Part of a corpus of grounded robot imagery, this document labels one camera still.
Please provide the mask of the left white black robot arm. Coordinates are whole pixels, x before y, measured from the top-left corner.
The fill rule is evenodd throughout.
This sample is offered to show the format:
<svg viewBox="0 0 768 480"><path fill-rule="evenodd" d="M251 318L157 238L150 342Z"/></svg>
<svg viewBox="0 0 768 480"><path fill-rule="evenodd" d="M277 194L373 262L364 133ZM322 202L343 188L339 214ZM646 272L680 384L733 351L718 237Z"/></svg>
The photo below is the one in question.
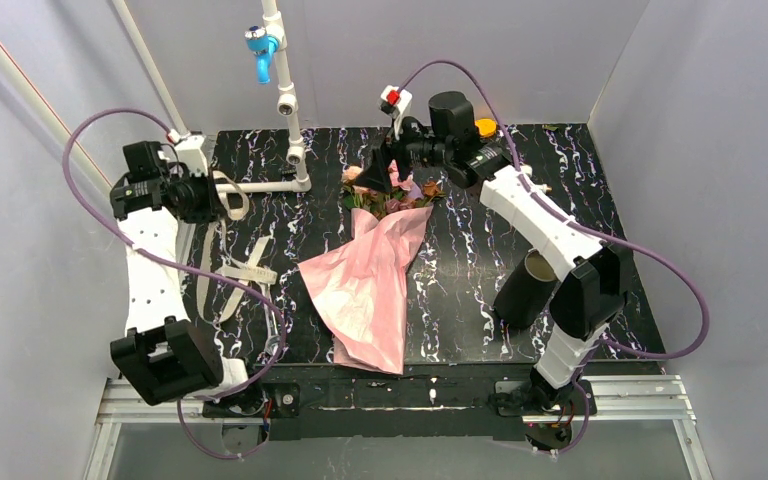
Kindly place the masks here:
<svg viewBox="0 0 768 480"><path fill-rule="evenodd" d="M120 373L150 405L188 395L220 398L248 379L244 361L227 359L189 319L177 262L181 223L207 224L227 212L197 135L163 145L126 145L127 173L109 198L126 248L129 309L124 337L110 344Z"/></svg>

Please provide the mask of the pink bouquet wrapping paper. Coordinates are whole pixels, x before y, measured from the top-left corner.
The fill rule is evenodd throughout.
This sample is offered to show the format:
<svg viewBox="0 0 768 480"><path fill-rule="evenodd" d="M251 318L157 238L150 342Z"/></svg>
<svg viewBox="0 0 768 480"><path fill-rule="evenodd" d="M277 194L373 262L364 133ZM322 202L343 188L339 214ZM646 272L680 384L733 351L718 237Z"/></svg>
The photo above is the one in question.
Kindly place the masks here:
<svg viewBox="0 0 768 480"><path fill-rule="evenodd" d="M299 271L333 334L334 362L401 375L407 325L407 270L423 243L430 207L377 219L351 211L352 239L305 260Z"/></svg>

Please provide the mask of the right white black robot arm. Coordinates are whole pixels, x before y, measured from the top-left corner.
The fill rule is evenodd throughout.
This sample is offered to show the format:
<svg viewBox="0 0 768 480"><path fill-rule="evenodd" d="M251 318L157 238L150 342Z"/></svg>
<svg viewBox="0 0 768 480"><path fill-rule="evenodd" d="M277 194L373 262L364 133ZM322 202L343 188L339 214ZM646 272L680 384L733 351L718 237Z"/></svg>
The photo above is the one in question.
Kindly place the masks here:
<svg viewBox="0 0 768 480"><path fill-rule="evenodd" d="M457 187L478 195L531 245L494 304L508 324L532 320L543 308L554 322L544 353L530 374L531 387L546 395L566 389L608 323L624 308L630 289L631 251L574 228L573 217L555 205L511 152L481 137L472 104L458 91L431 97L431 125L409 116L412 96L387 86L379 108L391 119L382 143L357 184L381 193L406 180L416 167L440 167Z"/></svg>

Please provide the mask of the pink rose flower bunch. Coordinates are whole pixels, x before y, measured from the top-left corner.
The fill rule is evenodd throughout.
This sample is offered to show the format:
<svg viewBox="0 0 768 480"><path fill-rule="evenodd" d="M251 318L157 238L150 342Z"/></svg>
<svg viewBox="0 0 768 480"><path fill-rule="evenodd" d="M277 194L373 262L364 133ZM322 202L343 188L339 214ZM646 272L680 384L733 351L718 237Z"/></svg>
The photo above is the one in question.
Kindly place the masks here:
<svg viewBox="0 0 768 480"><path fill-rule="evenodd" d="M413 180L413 175L400 180L395 161L392 161L387 168L392 183L392 190L389 193L358 186L356 180L361 172L362 168L356 165L349 166L343 171L341 176L343 205L348 209L365 210L378 220L392 213L432 206L436 200L444 196L438 182L417 184Z"/></svg>

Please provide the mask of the cream ribbon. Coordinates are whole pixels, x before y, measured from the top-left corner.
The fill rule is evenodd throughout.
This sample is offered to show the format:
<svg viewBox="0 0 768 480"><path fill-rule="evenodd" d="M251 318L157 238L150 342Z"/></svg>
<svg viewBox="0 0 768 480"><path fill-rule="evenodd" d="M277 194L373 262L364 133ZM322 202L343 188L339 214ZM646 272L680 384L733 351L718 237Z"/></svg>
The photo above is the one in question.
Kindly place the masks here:
<svg viewBox="0 0 768 480"><path fill-rule="evenodd" d="M254 283L259 288L259 292L270 300L270 287L276 283L277 273L261 266L259 262L273 237L259 237L246 262L233 258L227 246L228 222L243 220L250 211L251 202L243 189L238 184L232 182L223 172L214 170L211 176L215 181L220 205L224 209L224 214L220 215L217 222L220 231L220 250L228 256L229 262L228 265L220 267L216 274L231 278L246 286ZM217 317L209 319L208 314L205 312L208 306L208 290L209 278L199 276L196 280L196 304L199 316L212 324L221 324L229 320L237 311L244 291L234 288L222 312Z"/></svg>

